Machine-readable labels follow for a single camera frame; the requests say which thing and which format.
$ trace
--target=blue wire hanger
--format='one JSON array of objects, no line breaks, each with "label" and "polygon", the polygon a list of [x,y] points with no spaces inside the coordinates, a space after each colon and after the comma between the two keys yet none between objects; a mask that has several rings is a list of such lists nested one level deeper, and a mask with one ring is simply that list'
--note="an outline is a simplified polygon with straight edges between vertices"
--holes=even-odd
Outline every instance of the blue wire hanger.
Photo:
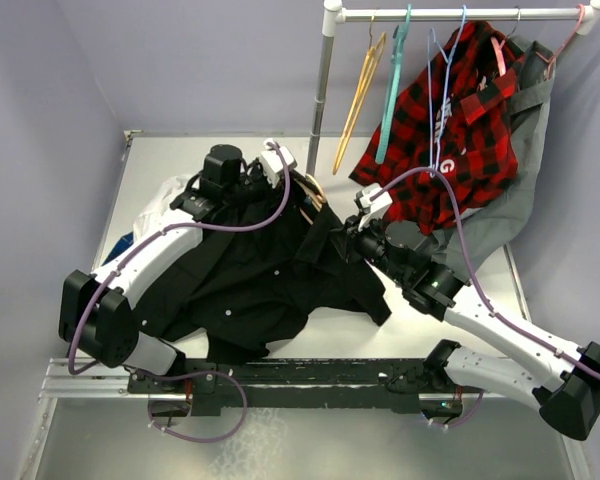
[{"label": "blue wire hanger", "polygon": [[[462,35],[462,31],[464,30],[464,25],[467,21],[467,6],[462,6],[462,22],[460,23],[460,29],[458,30],[458,35],[456,36],[456,41],[453,43],[451,50],[449,51],[449,55],[444,52],[442,45],[438,42],[436,38],[436,31],[432,28],[429,31],[429,35],[427,37],[427,81],[429,83],[429,168],[434,168],[438,170],[440,167],[440,140],[442,139],[442,133],[444,132],[444,127],[446,124],[447,113],[451,112],[451,106],[447,106],[447,102],[451,102],[450,99],[447,98],[447,92],[449,91],[449,74],[451,72],[451,64],[453,63],[453,56],[456,53],[456,48],[458,47],[458,42],[460,41],[460,36]],[[434,118],[433,118],[433,98],[431,95],[431,40],[433,39],[433,43],[438,46],[444,61],[447,63],[447,71],[445,73],[444,78],[444,91],[442,93],[442,107],[440,107],[440,129],[438,130],[438,135],[435,138],[436,143],[436,162],[435,165],[433,163],[433,142],[435,136],[435,128],[434,128]]]},{"label": "blue wire hanger", "polygon": [[380,143],[376,151],[376,163],[381,165],[387,155],[389,145],[389,134],[391,133],[391,121],[396,109],[396,98],[398,97],[398,84],[400,83],[400,72],[402,70],[402,56],[404,42],[409,33],[411,24],[411,4],[407,6],[407,15],[404,24],[398,25],[393,32],[393,52],[391,53],[391,64],[393,69],[389,76],[387,95],[384,100],[384,114],[382,115],[382,126],[380,127]]}]

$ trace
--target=flannel shirt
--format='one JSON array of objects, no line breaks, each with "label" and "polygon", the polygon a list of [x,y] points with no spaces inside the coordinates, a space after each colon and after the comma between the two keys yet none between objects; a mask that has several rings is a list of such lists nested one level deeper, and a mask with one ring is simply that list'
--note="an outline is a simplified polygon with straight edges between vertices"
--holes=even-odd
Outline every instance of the flannel shirt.
[{"label": "flannel shirt", "polygon": [[[444,51],[448,55],[456,30]],[[491,37],[499,42],[504,34],[487,22],[468,23],[460,36],[449,76],[446,126],[440,141],[440,172],[451,183],[460,211],[482,208],[500,196],[513,182],[518,162],[511,147],[511,125],[507,99],[517,88],[524,54],[512,42],[502,47],[507,71],[498,75]],[[446,62],[441,53],[431,60],[431,84],[436,133]],[[375,163],[380,127],[350,178],[361,185],[384,186],[401,173],[429,165],[429,88],[427,69],[396,101],[389,146],[382,165]],[[393,204],[385,215],[389,223],[410,220],[423,234],[452,227],[455,217],[451,199],[442,182],[429,173],[408,177],[390,190]]]}]

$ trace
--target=metal rod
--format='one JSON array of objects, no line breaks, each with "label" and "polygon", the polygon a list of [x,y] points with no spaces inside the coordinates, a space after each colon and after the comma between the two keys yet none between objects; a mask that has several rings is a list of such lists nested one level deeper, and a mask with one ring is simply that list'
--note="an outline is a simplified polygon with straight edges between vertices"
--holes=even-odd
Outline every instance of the metal rod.
[{"label": "metal rod", "polygon": [[[578,8],[521,8],[520,20],[577,20]],[[356,9],[343,8],[336,18],[337,23],[398,22],[404,20],[406,9]],[[418,8],[411,11],[412,22],[459,22],[462,19],[461,8]],[[517,8],[468,8],[467,20],[518,20]]]},{"label": "metal rod", "polygon": [[322,129],[322,114],[324,102],[327,99],[327,83],[329,82],[329,67],[331,66],[331,53],[333,52],[334,37],[322,36],[322,52],[320,53],[320,70],[318,71],[318,88],[316,101],[313,108],[313,124],[309,137],[309,152],[307,155],[307,173],[315,175],[316,160],[318,158],[318,144]]}]

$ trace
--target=gray wall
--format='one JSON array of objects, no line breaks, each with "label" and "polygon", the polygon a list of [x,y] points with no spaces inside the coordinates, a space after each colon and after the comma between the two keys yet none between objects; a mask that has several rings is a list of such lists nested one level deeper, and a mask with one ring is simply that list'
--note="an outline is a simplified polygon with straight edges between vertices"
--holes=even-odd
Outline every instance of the gray wall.
[{"label": "gray wall", "polygon": [[29,437],[61,286],[89,268],[124,138],[53,0],[0,1],[0,480]]},{"label": "gray wall", "polygon": [[[514,251],[534,321],[584,345],[600,342],[600,22],[559,64],[551,109],[535,209]],[[586,446],[600,479],[600,419]]]},{"label": "gray wall", "polygon": [[[544,0],[552,6],[557,0]],[[322,0],[58,0],[100,85],[125,129],[151,132],[309,131],[321,42]],[[406,1],[345,0],[350,8],[396,8]],[[470,7],[534,6],[537,0],[472,0]],[[427,7],[461,2],[429,0]],[[403,84],[426,65],[431,23],[412,25]],[[511,24],[496,24],[510,31]],[[391,35],[358,122],[378,124],[384,103]],[[543,22],[518,32],[536,35]],[[436,25],[446,40],[457,25]],[[339,27],[325,132],[341,132],[368,45],[368,25]]]}]

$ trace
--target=white pipe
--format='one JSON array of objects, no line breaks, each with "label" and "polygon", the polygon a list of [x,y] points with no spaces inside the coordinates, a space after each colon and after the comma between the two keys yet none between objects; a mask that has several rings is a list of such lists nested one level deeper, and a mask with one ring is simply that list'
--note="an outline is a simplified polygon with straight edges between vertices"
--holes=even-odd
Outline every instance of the white pipe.
[{"label": "white pipe", "polygon": [[324,16],[322,17],[322,34],[325,37],[336,36],[337,18],[342,12],[342,0],[324,0]]},{"label": "white pipe", "polygon": [[[336,23],[369,22],[398,22],[405,19],[407,10],[402,9],[347,9],[341,8]],[[468,8],[467,20],[517,21],[520,20],[577,20],[579,8]],[[580,35],[586,35],[600,18],[600,0],[591,0],[585,6],[585,16],[578,30]],[[461,8],[418,8],[411,10],[412,22],[459,22],[462,19]]]}]

